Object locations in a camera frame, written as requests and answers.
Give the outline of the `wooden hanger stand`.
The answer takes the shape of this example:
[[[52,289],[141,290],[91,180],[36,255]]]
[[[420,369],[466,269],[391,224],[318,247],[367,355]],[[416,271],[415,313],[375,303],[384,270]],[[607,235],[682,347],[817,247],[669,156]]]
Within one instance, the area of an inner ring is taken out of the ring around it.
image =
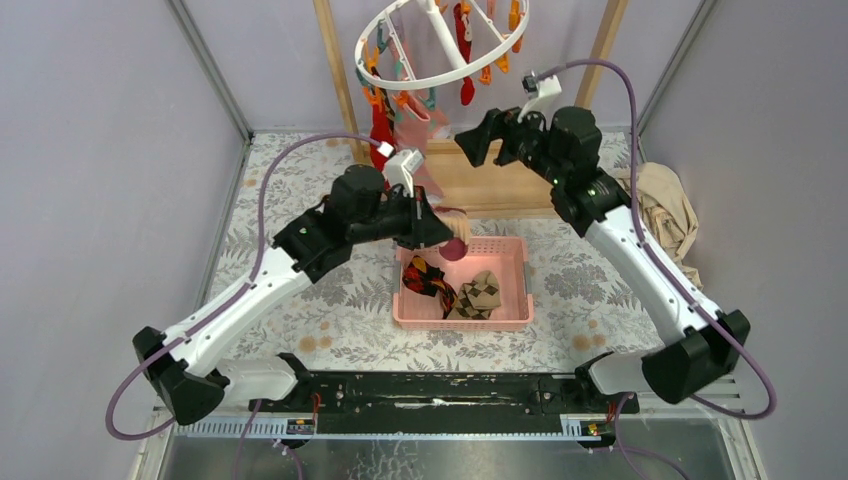
[[[607,1],[590,57],[608,59],[629,1]],[[346,69],[342,59],[330,1],[313,1],[324,42],[344,128],[359,133]],[[590,108],[602,72],[587,67],[583,73],[575,105]],[[355,162],[370,164],[369,145],[348,142]],[[500,168],[487,164],[473,168],[466,163],[452,140],[432,140],[427,153],[428,167],[445,191],[447,206],[465,209],[472,218],[552,218],[548,188],[532,172],[516,164]]]

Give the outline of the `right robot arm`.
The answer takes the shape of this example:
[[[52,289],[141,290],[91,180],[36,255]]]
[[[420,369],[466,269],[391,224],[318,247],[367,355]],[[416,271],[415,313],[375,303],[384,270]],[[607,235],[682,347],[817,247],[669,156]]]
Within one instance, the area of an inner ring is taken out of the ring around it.
[[[723,312],[636,225],[630,196],[599,165],[602,133],[589,110],[563,107],[547,122],[539,112],[491,109],[454,140],[473,167],[484,164],[498,140],[496,165],[519,162],[548,182],[556,213],[615,267],[663,342],[581,365],[573,386],[579,407],[597,412],[625,392],[652,392],[678,404],[732,372],[739,360],[733,345],[745,342],[748,319],[738,310]]]

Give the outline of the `pink sock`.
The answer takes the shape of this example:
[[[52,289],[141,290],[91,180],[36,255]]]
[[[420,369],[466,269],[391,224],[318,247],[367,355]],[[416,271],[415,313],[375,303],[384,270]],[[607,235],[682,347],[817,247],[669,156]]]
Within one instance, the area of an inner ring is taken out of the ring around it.
[[[397,108],[395,115],[393,134],[398,148],[400,150],[417,149],[426,157],[431,120],[425,105],[413,94],[408,94],[405,103]],[[437,206],[442,203],[444,192],[429,172],[426,160],[423,160],[413,173],[413,180],[416,186],[425,189],[431,205]]]

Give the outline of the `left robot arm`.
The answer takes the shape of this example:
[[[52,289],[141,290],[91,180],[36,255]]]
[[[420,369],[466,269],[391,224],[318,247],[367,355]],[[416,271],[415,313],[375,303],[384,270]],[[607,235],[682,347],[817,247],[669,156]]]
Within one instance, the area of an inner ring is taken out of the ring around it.
[[[346,263],[358,244],[391,239],[414,249],[452,237],[422,187],[388,188],[375,168],[349,167],[228,291],[164,331],[145,327],[133,337],[143,374],[179,425],[198,422],[226,400],[274,399],[299,410],[309,401],[307,380],[281,359],[257,367],[228,360],[229,348],[260,316]]]

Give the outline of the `black red yellow argyle sock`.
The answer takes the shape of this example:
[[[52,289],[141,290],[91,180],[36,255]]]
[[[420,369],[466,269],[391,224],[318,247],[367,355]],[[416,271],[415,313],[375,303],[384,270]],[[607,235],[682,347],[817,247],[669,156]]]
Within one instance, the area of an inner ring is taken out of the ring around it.
[[[456,290],[445,280],[445,272],[421,256],[413,256],[401,275],[403,285],[420,295],[436,298],[447,319],[458,300]]]

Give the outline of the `beige brown argyle sock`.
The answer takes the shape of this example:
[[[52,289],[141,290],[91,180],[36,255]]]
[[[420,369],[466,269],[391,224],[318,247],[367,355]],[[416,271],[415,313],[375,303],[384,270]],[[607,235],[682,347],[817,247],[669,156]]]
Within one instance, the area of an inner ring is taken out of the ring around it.
[[[500,284],[490,270],[479,272],[457,291],[458,300],[448,320],[488,320],[502,306]]]

